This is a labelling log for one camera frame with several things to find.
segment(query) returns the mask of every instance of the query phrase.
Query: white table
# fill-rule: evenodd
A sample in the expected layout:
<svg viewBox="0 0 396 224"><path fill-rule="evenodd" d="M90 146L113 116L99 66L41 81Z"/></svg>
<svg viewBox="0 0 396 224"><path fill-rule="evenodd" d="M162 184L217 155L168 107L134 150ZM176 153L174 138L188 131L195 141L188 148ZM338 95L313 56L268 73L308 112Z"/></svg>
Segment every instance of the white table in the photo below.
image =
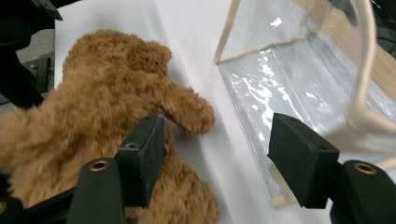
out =
<svg viewBox="0 0 396 224"><path fill-rule="evenodd" d="M230 0L83 0L60 8L56 22L55 83L76 40L98 29L111 28L157 40L173 51L170 76L191 86L215 108L217 122L202 136L174 128L177 149L209 183L222 212L220 223L330 223L326 210L291 204L275 210L248 148L230 96L212 58Z"/></svg>

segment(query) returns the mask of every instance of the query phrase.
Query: brown teddy bear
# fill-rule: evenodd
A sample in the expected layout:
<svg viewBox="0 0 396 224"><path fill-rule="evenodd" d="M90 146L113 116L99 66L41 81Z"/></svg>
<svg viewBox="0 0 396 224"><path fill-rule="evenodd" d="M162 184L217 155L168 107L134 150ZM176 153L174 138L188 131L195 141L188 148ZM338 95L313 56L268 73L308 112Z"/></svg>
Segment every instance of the brown teddy bear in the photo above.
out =
<svg viewBox="0 0 396 224"><path fill-rule="evenodd" d="M111 30L78 40L65 59L63 82L41 106L0 117L0 172L10 175L12 196L30 207L71 189L84 163L114 157L152 113L162 111L188 134L208 132L213 108L168 78L170 58L156 42ZM217 223L215 196L177 156L167 125L165 148L149 209L127 208L126 215L143 223Z"/></svg>

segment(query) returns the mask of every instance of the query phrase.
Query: transparent plastic sheet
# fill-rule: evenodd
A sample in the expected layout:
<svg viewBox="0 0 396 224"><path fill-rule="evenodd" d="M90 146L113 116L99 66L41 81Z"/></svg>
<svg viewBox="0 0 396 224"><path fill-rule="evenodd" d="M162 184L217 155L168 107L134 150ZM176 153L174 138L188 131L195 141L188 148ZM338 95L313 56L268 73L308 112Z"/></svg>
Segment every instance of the transparent plastic sheet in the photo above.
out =
<svg viewBox="0 0 396 224"><path fill-rule="evenodd" d="M285 190L271 176L266 157L274 112L300 119L322 135L343 129L361 66L361 43L346 51L320 30L324 23L327 27L337 24L326 21L332 7L318 4L320 1L307 2L306 8L290 0L242 2L218 63L272 197ZM349 12L349 22L359 26L351 5L338 7ZM311 13L321 18L313 20ZM373 81L367 104L396 121L395 101ZM378 141L395 146L389 137L364 139L367 141L358 141L365 147L375 148ZM344 160L369 162L388 156L344 154Z"/></svg>

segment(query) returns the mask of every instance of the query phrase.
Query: stuffed animal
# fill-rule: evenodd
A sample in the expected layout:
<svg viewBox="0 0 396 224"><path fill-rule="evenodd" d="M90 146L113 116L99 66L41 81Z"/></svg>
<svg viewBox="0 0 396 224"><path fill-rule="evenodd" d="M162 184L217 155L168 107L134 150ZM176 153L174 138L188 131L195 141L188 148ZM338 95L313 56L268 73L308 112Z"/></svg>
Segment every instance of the stuffed animal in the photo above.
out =
<svg viewBox="0 0 396 224"><path fill-rule="evenodd" d="M167 75L171 51L136 35L102 30L84 35L64 61L64 78L39 107L0 117L0 172L25 207L77 184L81 166L114 157L118 145L146 115L163 112L188 134L206 133L211 105ZM126 208L143 223L217 223L210 187L177 156L165 124L163 162L149 209Z"/></svg>

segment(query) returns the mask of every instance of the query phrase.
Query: gray floor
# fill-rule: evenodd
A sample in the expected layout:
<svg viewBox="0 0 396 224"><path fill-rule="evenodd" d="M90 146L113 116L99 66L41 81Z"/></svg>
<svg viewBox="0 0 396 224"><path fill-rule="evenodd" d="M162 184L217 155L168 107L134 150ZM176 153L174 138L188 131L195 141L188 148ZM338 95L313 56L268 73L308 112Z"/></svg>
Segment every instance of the gray floor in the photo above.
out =
<svg viewBox="0 0 396 224"><path fill-rule="evenodd" d="M54 50L55 30L42 30L32 35L32 41L30 45L25 49L17 51L17 55L21 63L27 63L32 60L38 59L43 55L53 53ZM53 89L53 76L49 77L49 89ZM15 108L15 106L10 103L0 105L0 113L7 112L13 108Z"/></svg>

